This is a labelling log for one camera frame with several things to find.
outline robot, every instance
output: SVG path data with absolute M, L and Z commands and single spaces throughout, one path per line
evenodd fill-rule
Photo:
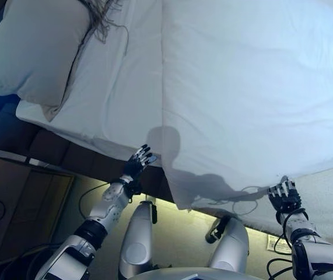
M 142 146 L 127 161 L 123 175 L 111 182 L 102 199 L 82 225 L 69 236 L 41 267 L 36 280 L 87 280 L 87 270 L 96 251 L 117 224 L 133 195 L 141 193 L 138 179 L 157 158 Z M 333 245 L 325 241 L 309 222 L 293 181 L 284 177 L 268 190 L 287 242 L 292 244 L 293 275 L 296 279 L 333 279 Z M 141 202 L 135 210 L 122 243 L 119 279 L 130 280 L 254 280 L 245 275 L 248 235 L 235 218 L 221 219 L 206 240 L 220 242 L 206 268 L 163 268 L 153 270 L 152 224 L 157 222 L 155 205 Z

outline robot leg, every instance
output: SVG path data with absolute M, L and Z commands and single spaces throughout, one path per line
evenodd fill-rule
M 156 206 L 142 201 L 131 217 L 122 242 L 120 280 L 152 270 L 152 224 L 156 222 Z
M 243 224 L 231 218 L 209 261 L 209 267 L 245 273 L 248 256 L 248 233 Z

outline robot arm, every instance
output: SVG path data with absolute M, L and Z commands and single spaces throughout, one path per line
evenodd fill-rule
M 124 167 L 124 175 L 113 181 L 89 216 L 39 270 L 36 280 L 86 280 L 88 266 L 108 232 L 117 224 L 134 194 L 140 194 L 137 179 L 157 157 L 142 146 Z
M 316 226 L 301 208 L 295 183 L 285 176 L 281 183 L 268 190 L 268 195 L 285 239 L 292 244 L 293 276 L 316 280 L 333 271 L 333 245 L 317 233 Z

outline white bedsheet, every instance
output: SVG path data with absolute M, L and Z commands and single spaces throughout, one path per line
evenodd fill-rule
M 24 101 L 17 116 L 116 159 L 147 142 L 163 156 L 178 207 L 227 210 L 274 233 L 275 212 L 257 191 L 287 174 L 319 232 L 333 237 L 333 52 L 321 51 L 333 48 L 318 37 L 333 33 L 325 23 L 333 12 L 292 21 L 263 0 L 254 9 L 238 9 L 239 0 L 162 2 L 125 0 L 113 11 L 129 29 L 126 56 L 124 29 L 111 27 L 105 45 L 92 38 L 52 122 Z M 306 13 L 315 5 L 301 3 Z M 306 32 L 311 20 L 324 31 Z
M 146 142 L 160 154 L 161 2 L 123 0 L 108 18 L 127 27 L 128 45 L 123 27 L 111 26 L 105 44 L 92 37 L 58 115 L 48 122 L 38 105 L 21 101 L 16 116 L 112 158 L 127 160 Z
M 280 233 L 266 189 L 288 175 L 333 237 L 333 170 L 309 175 L 333 168 L 333 10 L 167 0 L 162 30 L 162 164 L 177 205 Z

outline white pillow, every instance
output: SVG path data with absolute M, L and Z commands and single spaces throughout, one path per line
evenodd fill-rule
M 12 0 L 0 24 L 0 95 L 60 106 L 89 25 L 78 0 Z

